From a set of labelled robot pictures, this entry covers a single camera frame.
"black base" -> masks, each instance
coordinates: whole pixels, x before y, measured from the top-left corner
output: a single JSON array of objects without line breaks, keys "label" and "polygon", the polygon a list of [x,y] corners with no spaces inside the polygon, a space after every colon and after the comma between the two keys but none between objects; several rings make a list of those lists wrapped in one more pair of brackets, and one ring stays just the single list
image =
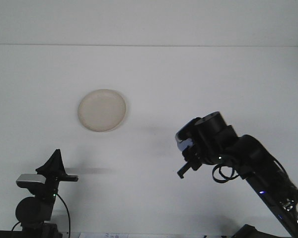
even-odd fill
[{"label": "black base", "polygon": [[44,223],[40,229],[23,228],[21,232],[0,231],[0,238],[62,238],[56,224]]},{"label": "black base", "polygon": [[255,227],[250,225],[244,225],[238,232],[231,238],[279,238],[267,233],[262,233],[256,230]]}]

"beige plate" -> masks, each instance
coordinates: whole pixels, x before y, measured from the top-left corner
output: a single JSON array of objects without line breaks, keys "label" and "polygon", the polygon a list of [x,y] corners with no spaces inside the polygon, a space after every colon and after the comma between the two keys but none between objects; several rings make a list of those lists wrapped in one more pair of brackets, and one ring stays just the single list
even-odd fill
[{"label": "beige plate", "polygon": [[78,118],[93,131],[109,131],[123,120],[126,104],[122,96],[109,89],[99,89],[87,94],[78,107]]}]

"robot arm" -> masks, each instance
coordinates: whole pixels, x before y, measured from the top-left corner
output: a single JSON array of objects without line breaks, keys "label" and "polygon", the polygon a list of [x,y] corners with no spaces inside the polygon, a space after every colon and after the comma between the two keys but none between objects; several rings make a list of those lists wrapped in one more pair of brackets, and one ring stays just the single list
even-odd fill
[{"label": "robot arm", "polygon": [[[178,174],[183,178],[190,168],[215,165],[213,178],[225,183],[240,176],[259,195],[292,237],[298,238],[298,188],[282,165],[250,135],[238,137],[219,112],[195,118],[177,134],[176,141],[186,161]],[[232,168],[230,176],[222,167]],[[223,177],[218,179],[215,172]]]}]

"wire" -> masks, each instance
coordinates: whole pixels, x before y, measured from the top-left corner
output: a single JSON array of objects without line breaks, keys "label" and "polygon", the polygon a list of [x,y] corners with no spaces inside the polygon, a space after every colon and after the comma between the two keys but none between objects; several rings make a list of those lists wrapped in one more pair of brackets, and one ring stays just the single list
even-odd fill
[{"label": "wire", "polygon": [[20,223],[21,223],[21,222],[17,222],[17,223],[15,223],[15,225],[12,227],[11,231],[13,232],[14,228],[15,228],[17,225],[19,225]]},{"label": "wire", "polygon": [[64,202],[64,200],[61,198],[61,196],[59,194],[56,194],[57,197],[60,198],[60,200],[63,202],[65,208],[66,208],[66,212],[68,213],[68,218],[69,218],[69,238],[71,237],[71,218],[70,218],[70,212],[69,212],[69,209],[66,205],[66,203]]},{"label": "wire", "polygon": [[[224,175],[223,172],[222,172],[222,167],[228,167],[228,166],[226,166],[224,164],[218,164],[212,170],[212,177],[213,177],[213,180],[215,182],[226,183],[226,182],[228,182],[230,180],[233,180],[233,179],[235,179],[239,176],[239,175],[235,175],[236,170],[234,168],[232,168],[232,172],[231,172],[229,177]],[[214,173],[215,173],[216,170],[219,170],[219,174],[222,176],[223,179],[218,179],[218,178],[215,177]]]}]

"white backdrop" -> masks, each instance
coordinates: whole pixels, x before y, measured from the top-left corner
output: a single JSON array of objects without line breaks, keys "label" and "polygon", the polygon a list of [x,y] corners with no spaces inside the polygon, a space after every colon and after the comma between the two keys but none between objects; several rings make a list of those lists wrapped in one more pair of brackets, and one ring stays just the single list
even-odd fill
[{"label": "white backdrop", "polygon": [[0,0],[0,44],[298,46],[298,0]]},{"label": "white backdrop", "polygon": [[[128,115],[97,133],[78,121],[90,91],[121,92]],[[298,47],[0,46],[0,229],[15,223],[20,174],[60,148],[77,183],[62,182],[76,232],[233,234],[245,223],[285,235],[245,181],[184,164],[174,134],[221,111],[259,139],[298,186]],[[53,221],[67,230],[57,201]]]},{"label": "white backdrop", "polygon": [[[77,118],[100,88],[128,106],[107,133]],[[0,0],[0,230],[30,195],[15,180],[60,148],[75,232],[287,235],[245,181],[177,176],[175,133],[213,111],[298,186],[298,0]],[[53,222],[68,229],[58,200]]]}]

